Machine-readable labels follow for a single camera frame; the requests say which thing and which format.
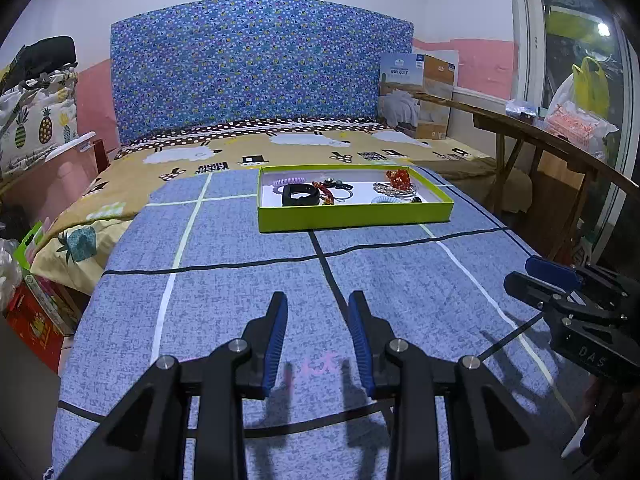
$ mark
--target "bed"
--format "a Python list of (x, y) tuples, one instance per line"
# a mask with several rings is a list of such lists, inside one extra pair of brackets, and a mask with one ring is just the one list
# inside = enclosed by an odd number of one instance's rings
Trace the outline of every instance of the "bed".
[[(172, 180), (122, 235), (66, 364), (56, 471), (159, 355), (209, 354), (282, 290), (289, 324), (276, 387), (265, 403), (244, 403), (245, 428), (263, 429), (246, 441), (250, 478), (383, 478), (385, 419), (360, 388), (344, 298), (363, 290), (396, 335), (449, 360), (482, 354), (537, 314), (502, 288), (532, 249), (437, 174), (418, 169), (454, 200), (449, 222), (260, 234), (257, 171)], [(579, 423), (587, 374), (548, 340), (539, 321), (485, 363), (560, 452)], [(192, 427), (196, 414), (195, 401)], [(438, 414), (442, 422), (442, 404)]]
[[(195, 40), (177, 48), (183, 29)], [(289, 299), (289, 323), (271, 396), (244, 403), (250, 478), (384, 477), (389, 411), (361, 389), (340, 314), (353, 290), (428, 354), (482, 354), (560, 452), (578, 426), (586, 373), (549, 349), (540, 320), (489, 350), (537, 314), (502, 288), (534, 251), (460, 189), (495, 178), (491, 162), (371, 119), (377, 56), (409, 52), (411, 38), (407, 22), (313, 0), (212, 0), (114, 25), (127, 145), (56, 219), (33, 265), (92, 292), (62, 377), (56, 473), (159, 355), (209, 354), (276, 290)], [(452, 198), (450, 221), (258, 232), (260, 167), (364, 162), (413, 166)], [(191, 427), (197, 410), (194, 399)], [(193, 449), (190, 438), (186, 478)]]

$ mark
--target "black stripe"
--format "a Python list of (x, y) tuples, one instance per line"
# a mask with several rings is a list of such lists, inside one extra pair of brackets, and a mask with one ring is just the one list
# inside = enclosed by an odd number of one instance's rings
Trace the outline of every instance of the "black stripe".
[[(427, 170), (426, 168), (422, 168), (421, 166), (416, 166), (416, 168), (418, 168), (419, 170), (423, 170), (426, 174), (428, 174), (429, 176), (432, 176), (435, 180), (437, 180), (441, 184), (449, 184), (449, 182), (446, 182), (441, 176), (439, 176), (437, 173), (435, 173), (435, 172), (433, 172), (431, 170)], [(491, 221), (491, 223), (493, 223), (494, 225), (500, 227), (500, 224), (498, 224), (498, 222), (496, 221), (496, 219), (495, 219), (495, 217), (493, 215), (491, 215), (483, 207), (478, 207), (477, 204), (475, 204), (473, 201), (469, 200), (464, 194), (460, 194), (458, 192), (458, 188), (455, 186), (455, 184), (453, 186), (450, 186), (449, 189), (453, 193), (455, 193), (456, 196), (460, 197), (462, 200), (464, 200), (466, 203), (468, 203), (470, 206), (472, 206), (476, 211), (482, 213), (482, 215), (484, 215), (486, 218), (488, 218)], [(511, 241), (513, 241), (519, 248), (521, 248), (523, 251), (525, 251), (529, 256), (533, 256), (533, 254), (525, 246), (523, 246), (516, 238), (513, 237), (513, 235), (511, 235), (511, 230), (507, 229), (507, 230), (505, 230), (505, 233), (509, 238), (511, 238)]]
[(347, 247), (339, 251), (333, 251), (331, 253), (323, 253), (324, 256), (330, 258), (332, 256), (340, 256), (342, 254), (351, 253), (352, 251), (359, 251), (360, 249), (386, 249), (392, 247), (407, 247), (411, 245), (427, 244), (429, 242), (442, 242), (451, 238), (458, 238), (469, 235), (480, 235), (486, 233), (495, 233), (497, 231), (506, 231), (508, 227), (493, 227), (491, 229), (478, 229), (476, 231), (462, 231), (459, 233), (450, 233), (448, 235), (437, 236), (434, 238), (418, 238), (417, 240), (409, 240), (408, 242), (393, 242), (388, 244), (368, 244), (368, 245), (356, 245), (353, 247)]
[(67, 410), (68, 412), (73, 413), (74, 415), (81, 416), (82, 418), (86, 418), (87, 420), (92, 420), (100, 424), (104, 420), (104, 415), (98, 415), (97, 413), (88, 412), (87, 410), (83, 410), (82, 408), (78, 408), (73, 404), (69, 404), (64, 400), (58, 401), (58, 407), (63, 410)]
[[(323, 253), (322, 256), (326, 256), (326, 257), (340, 256), (341, 254), (351, 253), (352, 251), (359, 251), (360, 249), (383, 249), (383, 248), (393, 248), (393, 247), (406, 247), (406, 246), (417, 245), (417, 244), (425, 244), (428, 242), (441, 242), (443, 240), (449, 240), (450, 238), (458, 238), (461, 236), (495, 233), (496, 231), (506, 232), (508, 231), (508, 229), (509, 229), (508, 227), (496, 227), (491, 229), (478, 229), (476, 231), (462, 231), (459, 233), (450, 233), (448, 235), (443, 235), (435, 238), (418, 238), (417, 240), (409, 240), (408, 242), (356, 245), (356, 246), (347, 247), (346, 249), (341, 249), (339, 251), (334, 251), (332, 253)], [(105, 275), (105, 274), (116, 274), (116, 275), (173, 274), (173, 273), (177, 274), (179, 272), (189, 272), (191, 270), (242, 269), (243, 267), (258, 267), (258, 266), (271, 265), (271, 264), (281, 264), (286, 262), (308, 262), (309, 260), (316, 260), (316, 259), (320, 259), (320, 255), (317, 253), (311, 254), (309, 256), (299, 256), (297, 258), (274, 258), (273, 260), (258, 260), (255, 262), (245, 262), (242, 264), (214, 264), (214, 265), (177, 267), (177, 269), (155, 269), (155, 270), (145, 270), (145, 269), (105, 270), (102, 275)]]
[(485, 359), (491, 357), (493, 354), (495, 354), (499, 349), (501, 349), (507, 343), (513, 341), (520, 334), (522, 334), (523, 332), (527, 331), (529, 328), (534, 326), (537, 322), (539, 322), (542, 319), (543, 316), (544, 314), (542, 312), (540, 312), (539, 314), (536, 314), (534, 317), (529, 319), (526, 323), (517, 327), (516, 330), (504, 336), (502, 339), (500, 339), (500, 341), (489, 346), (489, 348), (487, 348), (484, 352), (482, 352), (478, 356), (478, 359), (480, 359), (481, 361), (484, 361)]
[(329, 288), (334, 294), (335, 301), (338, 304), (338, 308), (340, 309), (344, 321), (347, 322), (347, 302), (344, 301), (344, 296), (342, 295), (338, 284), (335, 283), (334, 274), (331, 272), (331, 267), (329, 267), (329, 262), (326, 260), (326, 256), (324, 256), (324, 253), (322, 252), (322, 248), (320, 247), (318, 238), (316, 238), (316, 234), (313, 231), (308, 231), (308, 233), (309, 238), (311, 238), (311, 244), (316, 250), (316, 254), (320, 260), (320, 265), (322, 266), (322, 272), (324, 272), (326, 282), (329, 284)]
[(352, 410), (347, 410), (346, 412), (335, 413), (334, 415), (320, 416), (313, 420), (306, 420), (305, 422), (296, 422), (293, 424), (286, 424), (284, 426), (273, 426), (272, 428), (250, 428), (248, 430), (244, 430), (244, 437), (265, 438), (267, 436), (283, 436), (294, 433), (303, 433), (304, 431), (319, 430), (320, 428), (340, 424), (355, 418), (372, 415), (373, 413), (380, 412), (385, 408), (388, 408), (388, 402), (374, 402), (367, 406), (354, 408)]
[[(78, 408), (73, 404), (69, 404), (64, 400), (58, 401), (58, 407), (66, 410), (74, 415), (92, 420), (100, 424), (104, 419), (104, 415), (98, 415), (97, 413), (88, 412), (82, 408)], [(305, 420), (303, 422), (295, 422), (293, 424), (284, 424), (282, 426), (272, 426), (271, 428), (245, 428), (245, 438), (266, 438), (269, 436), (283, 436), (294, 433), (303, 433), (305, 431), (319, 430), (320, 428), (326, 428), (334, 424), (340, 424), (363, 416), (372, 415), (373, 413), (380, 412), (389, 408), (389, 402), (374, 402), (367, 406), (361, 406), (360, 408), (354, 408), (345, 412), (334, 413), (333, 415), (320, 416), (313, 420)], [(197, 438), (198, 430), (195, 428), (189, 428), (187, 430), (187, 438)]]
[(132, 270), (105, 270), (105, 274), (173, 274), (179, 272), (188, 272), (190, 270), (214, 270), (214, 269), (242, 269), (243, 267), (259, 267), (263, 265), (281, 264), (284, 262), (306, 262), (315, 260), (318, 256), (311, 254), (309, 256), (299, 256), (297, 258), (274, 258), (273, 260), (258, 260), (256, 262), (245, 262), (243, 264), (215, 264), (215, 265), (194, 265), (187, 267), (177, 267), (176, 269), (132, 269)]

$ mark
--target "pink wall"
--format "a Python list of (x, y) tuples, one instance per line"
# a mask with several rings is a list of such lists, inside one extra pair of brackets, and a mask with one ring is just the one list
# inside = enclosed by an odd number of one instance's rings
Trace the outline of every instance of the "pink wall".
[(111, 94), (111, 59), (78, 73), (78, 133), (95, 132), (107, 152), (120, 146)]
[(457, 50), (460, 56), (458, 86), (503, 99), (511, 99), (514, 60), (513, 41), (450, 40), (426, 43), (414, 38), (423, 50)]

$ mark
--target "floral headboard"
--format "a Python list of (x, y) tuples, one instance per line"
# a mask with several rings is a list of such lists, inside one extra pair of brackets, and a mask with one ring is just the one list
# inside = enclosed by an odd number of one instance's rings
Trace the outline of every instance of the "floral headboard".
[(413, 32), (319, 0), (206, 0), (114, 23), (120, 140), (261, 117), (374, 117), (380, 53), (411, 52)]

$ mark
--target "cardboard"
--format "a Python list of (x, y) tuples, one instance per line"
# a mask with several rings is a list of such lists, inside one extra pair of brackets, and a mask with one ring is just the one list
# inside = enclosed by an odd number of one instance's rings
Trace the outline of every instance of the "cardboard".
[[(378, 115), (389, 113), (385, 99), (398, 91), (423, 91), (451, 99), (456, 67), (426, 54), (382, 54), (380, 60), (380, 92)], [(447, 136), (450, 108), (427, 101), (412, 99), (417, 115), (417, 124), (398, 121), (397, 129), (416, 139), (442, 140)]]
[(54, 290), (52, 282), (26, 272), (24, 284), (62, 335), (69, 336), (76, 332), (81, 313), (60, 297), (58, 292)]

